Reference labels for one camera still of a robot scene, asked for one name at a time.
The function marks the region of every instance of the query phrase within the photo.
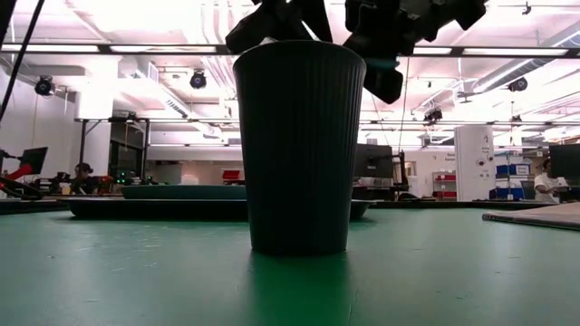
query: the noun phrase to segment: computer monitor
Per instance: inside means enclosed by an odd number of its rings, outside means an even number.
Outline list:
[[[392,177],[391,146],[357,144],[355,177]]]
[[[580,144],[550,145],[550,163],[554,177],[580,177]]]
[[[23,152],[20,159],[20,168],[26,164],[30,165],[32,171],[29,175],[37,175],[43,171],[44,159],[48,148],[27,149]]]

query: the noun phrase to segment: security camera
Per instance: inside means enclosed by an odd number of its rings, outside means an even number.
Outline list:
[[[55,87],[52,76],[40,76],[40,81],[34,86],[36,94],[41,96],[53,96]]]
[[[511,82],[507,85],[507,89],[509,91],[525,91],[527,88],[527,80],[526,78],[522,77],[516,81]]]
[[[193,72],[193,76],[191,76],[191,80],[189,81],[189,85],[195,90],[202,89],[208,85],[208,81],[206,80],[206,76],[203,70],[195,70]]]

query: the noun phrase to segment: desk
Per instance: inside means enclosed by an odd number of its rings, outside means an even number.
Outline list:
[[[353,187],[353,199],[390,200],[396,199],[395,187]]]
[[[285,259],[244,222],[3,216],[2,324],[576,325],[580,234],[486,211],[371,209],[346,253]]]

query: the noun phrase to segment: black cable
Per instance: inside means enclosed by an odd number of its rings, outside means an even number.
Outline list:
[[[11,197],[21,198],[23,200],[41,200],[44,197],[44,194],[40,190],[9,178],[0,177],[0,184],[3,184],[0,187],[0,191],[5,192]],[[24,189],[25,194],[13,191],[15,188]]]
[[[18,76],[18,70],[20,69],[20,65],[22,64],[22,60],[24,58],[24,53],[28,48],[28,44],[30,43],[30,39],[33,37],[34,28],[36,27],[36,22],[38,21],[38,17],[40,16],[40,12],[43,9],[44,0],[38,0],[38,4],[36,4],[36,8],[34,9],[33,16],[30,19],[30,25],[28,26],[28,30],[26,31],[26,35],[24,36],[20,51],[18,52],[18,57],[16,57],[16,62],[12,67],[12,73],[10,74],[10,81],[8,82],[8,87],[6,87],[6,93],[4,94],[4,100],[2,101],[2,107],[0,107],[0,123],[2,123],[2,118],[6,113],[6,109],[8,108],[8,103],[10,101],[10,97],[12,96],[12,90],[15,87],[16,77]]]

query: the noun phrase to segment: person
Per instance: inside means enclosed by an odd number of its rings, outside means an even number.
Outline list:
[[[71,183],[71,193],[76,195],[96,195],[99,190],[99,179],[91,177],[92,168],[88,163],[79,163],[74,167],[75,178]]]
[[[534,179],[534,189],[536,191],[536,200],[544,203],[559,204],[559,188],[568,187],[563,177],[552,176],[552,164],[550,158],[542,164],[542,174]]]

